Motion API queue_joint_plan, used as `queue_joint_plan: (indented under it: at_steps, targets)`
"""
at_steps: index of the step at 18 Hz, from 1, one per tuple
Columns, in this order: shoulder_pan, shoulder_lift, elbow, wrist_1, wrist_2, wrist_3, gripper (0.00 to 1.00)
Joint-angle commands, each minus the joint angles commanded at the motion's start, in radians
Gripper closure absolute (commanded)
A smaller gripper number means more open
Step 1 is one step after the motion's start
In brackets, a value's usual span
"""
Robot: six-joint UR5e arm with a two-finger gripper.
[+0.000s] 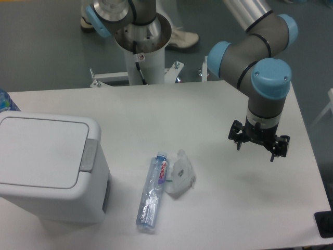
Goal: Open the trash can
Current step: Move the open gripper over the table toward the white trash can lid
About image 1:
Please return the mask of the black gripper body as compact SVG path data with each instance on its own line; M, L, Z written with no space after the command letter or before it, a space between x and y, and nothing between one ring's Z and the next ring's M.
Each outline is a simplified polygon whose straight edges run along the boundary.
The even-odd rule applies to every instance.
M276 144L278 124L268 129L263 129L260 125L259 123L254 126L249 121L246 121L242 142L252 142L264 146L266 149L272 149Z

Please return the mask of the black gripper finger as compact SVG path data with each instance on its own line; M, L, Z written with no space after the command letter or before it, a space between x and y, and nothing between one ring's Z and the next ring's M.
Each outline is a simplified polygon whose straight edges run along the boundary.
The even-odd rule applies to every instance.
M237 145L236 149L239 151L242 143L246 142L246 127L238 120L234 120L229 131L228 139L232 140Z
M271 150L270 162L273 162L276 157L286 157L288 152L288 145L290 142L290 136L281 135L275 136L275 143Z

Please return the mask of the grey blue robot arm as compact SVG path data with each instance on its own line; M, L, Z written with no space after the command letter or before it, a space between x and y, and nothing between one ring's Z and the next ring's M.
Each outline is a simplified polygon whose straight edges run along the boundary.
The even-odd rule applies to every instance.
M290 138L276 131L292 71L276 55L296 40L298 26L288 15L275 14L266 1L225 5L247 34L239 44L219 42L208 53L208 69L248 97L246 121L234 121L228 137L238 146L252 142L273 158L285 157ZM155 1L94 1L86 15L100 36L113 35L124 51L131 85L165 82L164 49L172 30Z

